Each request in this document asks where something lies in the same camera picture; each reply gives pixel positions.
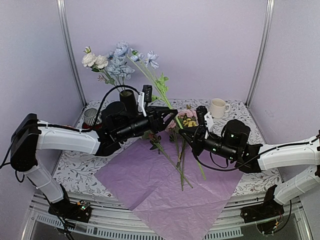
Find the pink rose flower stem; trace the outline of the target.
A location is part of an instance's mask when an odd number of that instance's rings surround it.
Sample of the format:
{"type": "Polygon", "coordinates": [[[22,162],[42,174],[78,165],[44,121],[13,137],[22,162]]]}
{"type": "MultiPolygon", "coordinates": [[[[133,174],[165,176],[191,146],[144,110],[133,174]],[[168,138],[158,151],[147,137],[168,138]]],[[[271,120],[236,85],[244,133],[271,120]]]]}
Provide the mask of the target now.
{"type": "MultiPolygon", "coordinates": [[[[173,133],[176,134],[177,143],[179,145],[179,150],[180,151],[182,150],[182,143],[185,140],[179,135],[179,129],[187,128],[187,127],[183,126],[183,120],[185,120],[187,118],[195,120],[197,122],[197,125],[198,125],[197,113],[196,113],[196,111],[194,109],[191,108],[191,106],[189,104],[186,105],[185,109],[180,110],[178,112],[176,118],[174,119],[175,122],[177,123],[176,127],[172,131],[167,132],[168,135],[169,135],[169,140],[172,143],[173,143],[173,133]]],[[[184,153],[185,153],[185,151],[187,149],[187,142],[186,141],[185,141],[185,146],[186,146],[186,148],[184,150],[184,153]]]]}

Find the blue poppy flower stem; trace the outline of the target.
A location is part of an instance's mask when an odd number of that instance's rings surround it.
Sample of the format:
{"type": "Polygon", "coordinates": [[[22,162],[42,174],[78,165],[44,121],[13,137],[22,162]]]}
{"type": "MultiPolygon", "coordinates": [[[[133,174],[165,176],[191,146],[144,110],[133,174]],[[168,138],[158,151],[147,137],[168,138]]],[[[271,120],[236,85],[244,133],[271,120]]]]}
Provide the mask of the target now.
{"type": "Polygon", "coordinates": [[[152,50],[147,52],[147,54],[143,54],[138,50],[131,48],[126,56],[152,83],[157,91],[158,95],[152,96],[152,101],[162,101],[167,107],[173,109],[172,104],[167,97],[167,92],[169,90],[167,82],[169,81],[169,78],[165,76],[164,73],[156,73],[156,69],[159,67],[159,55],[152,50]]]}

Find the purple pink wrapping paper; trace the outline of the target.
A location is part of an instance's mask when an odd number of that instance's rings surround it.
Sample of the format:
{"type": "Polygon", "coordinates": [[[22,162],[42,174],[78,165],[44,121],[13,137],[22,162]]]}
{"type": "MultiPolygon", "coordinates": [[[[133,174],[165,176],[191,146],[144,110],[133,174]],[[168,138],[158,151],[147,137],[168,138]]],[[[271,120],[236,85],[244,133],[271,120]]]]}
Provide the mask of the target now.
{"type": "MultiPolygon", "coordinates": [[[[176,147],[161,134],[161,144],[171,159],[177,159],[176,147]]],[[[219,172],[199,168],[190,149],[185,152],[184,175],[186,182],[181,190],[178,171],[157,150],[150,150],[151,144],[138,139],[121,153],[113,157],[95,173],[95,177],[127,209],[141,214],[147,220],[147,210],[176,210],[190,207],[202,213],[205,206],[212,206],[221,212],[230,200],[242,178],[239,170],[219,172]]]]}

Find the light blue flower stem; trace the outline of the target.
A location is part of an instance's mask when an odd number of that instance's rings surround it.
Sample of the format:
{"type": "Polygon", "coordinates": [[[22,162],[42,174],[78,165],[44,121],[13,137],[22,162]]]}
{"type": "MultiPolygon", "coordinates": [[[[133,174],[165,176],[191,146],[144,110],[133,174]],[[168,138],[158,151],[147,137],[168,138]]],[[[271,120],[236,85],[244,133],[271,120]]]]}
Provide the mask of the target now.
{"type": "Polygon", "coordinates": [[[115,49],[107,54],[106,82],[108,84],[113,86],[124,85],[126,80],[131,79],[135,70],[128,65],[126,60],[129,50],[129,43],[120,41],[115,45],[115,49]]]}

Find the white rose flower stem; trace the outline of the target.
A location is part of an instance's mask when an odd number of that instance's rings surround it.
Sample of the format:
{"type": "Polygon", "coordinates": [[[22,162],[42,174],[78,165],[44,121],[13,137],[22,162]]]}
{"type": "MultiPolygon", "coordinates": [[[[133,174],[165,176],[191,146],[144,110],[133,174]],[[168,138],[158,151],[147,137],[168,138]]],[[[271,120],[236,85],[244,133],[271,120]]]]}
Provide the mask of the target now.
{"type": "Polygon", "coordinates": [[[107,71],[109,65],[107,57],[105,55],[96,55],[92,52],[90,46],[86,46],[83,52],[84,56],[81,59],[81,64],[92,72],[97,73],[98,81],[116,87],[116,80],[107,71]]]}

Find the yellow small flower sprig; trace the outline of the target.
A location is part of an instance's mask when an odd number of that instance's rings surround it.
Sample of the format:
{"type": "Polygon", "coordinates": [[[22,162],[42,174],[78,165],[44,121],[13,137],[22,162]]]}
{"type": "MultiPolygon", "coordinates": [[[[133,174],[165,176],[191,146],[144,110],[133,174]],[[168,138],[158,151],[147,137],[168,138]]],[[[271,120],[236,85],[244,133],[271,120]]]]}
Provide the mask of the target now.
{"type": "Polygon", "coordinates": [[[191,118],[184,119],[182,124],[183,124],[183,126],[185,128],[191,128],[191,127],[197,127],[198,126],[197,121],[193,120],[191,118]]]}

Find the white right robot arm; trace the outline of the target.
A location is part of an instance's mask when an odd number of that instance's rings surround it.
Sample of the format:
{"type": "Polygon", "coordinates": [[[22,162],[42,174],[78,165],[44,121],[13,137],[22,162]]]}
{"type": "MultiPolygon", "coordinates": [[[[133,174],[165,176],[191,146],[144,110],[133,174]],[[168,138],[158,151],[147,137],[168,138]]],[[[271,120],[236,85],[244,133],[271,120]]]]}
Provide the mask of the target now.
{"type": "Polygon", "coordinates": [[[233,167],[216,168],[200,162],[205,168],[231,172],[261,173],[266,170],[307,165],[308,168],[290,180],[274,185],[267,190],[264,203],[258,213],[269,218],[282,206],[295,197],[308,192],[320,184],[320,136],[284,144],[249,144],[251,129],[242,121],[233,119],[223,127],[221,135],[210,133],[207,126],[179,130],[179,134],[192,149],[195,159],[203,151],[210,155],[225,158],[233,167]]]}

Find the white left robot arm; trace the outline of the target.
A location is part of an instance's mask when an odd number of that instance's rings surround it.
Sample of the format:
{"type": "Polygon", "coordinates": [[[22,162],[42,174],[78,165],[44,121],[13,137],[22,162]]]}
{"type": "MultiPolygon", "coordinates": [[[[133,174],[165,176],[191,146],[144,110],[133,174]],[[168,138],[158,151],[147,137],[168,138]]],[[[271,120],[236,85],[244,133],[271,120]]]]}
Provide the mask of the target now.
{"type": "Polygon", "coordinates": [[[36,114],[30,113],[11,137],[10,165],[24,173],[63,217],[70,217],[75,211],[74,205],[36,159],[37,150],[75,151],[107,157],[130,138],[140,137],[147,131],[155,134],[164,131],[177,114],[176,109],[169,107],[148,106],[138,115],[132,115],[123,102],[115,101],[102,111],[100,127],[79,129],[40,121],[36,114]]]}

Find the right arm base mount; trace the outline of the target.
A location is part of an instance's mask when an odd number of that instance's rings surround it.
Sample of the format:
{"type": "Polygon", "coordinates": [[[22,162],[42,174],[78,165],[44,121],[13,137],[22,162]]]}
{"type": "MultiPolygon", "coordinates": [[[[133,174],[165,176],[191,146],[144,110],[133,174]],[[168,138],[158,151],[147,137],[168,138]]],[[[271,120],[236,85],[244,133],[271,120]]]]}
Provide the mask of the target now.
{"type": "MultiPolygon", "coordinates": [[[[273,185],[267,190],[262,203],[241,208],[240,216],[245,223],[261,221],[273,217],[282,217],[285,213],[283,205],[274,200],[276,187],[277,185],[273,185]]],[[[279,220],[274,220],[273,226],[270,223],[261,223],[259,224],[258,230],[263,235],[274,234],[279,224],[279,220]]]]}

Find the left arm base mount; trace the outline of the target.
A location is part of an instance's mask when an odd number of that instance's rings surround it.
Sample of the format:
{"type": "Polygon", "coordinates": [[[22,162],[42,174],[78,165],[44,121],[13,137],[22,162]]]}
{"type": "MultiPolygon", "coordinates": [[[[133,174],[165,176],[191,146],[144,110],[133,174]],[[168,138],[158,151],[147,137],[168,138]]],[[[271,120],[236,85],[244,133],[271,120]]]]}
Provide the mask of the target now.
{"type": "Polygon", "coordinates": [[[91,217],[92,208],[81,200],[77,203],[70,202],[69,196],[65,188],[60,185],[63,198],[56,203],[49,203],[48,213],[64,219],[74,220],[78,222],[88,223],[91,217]]]}

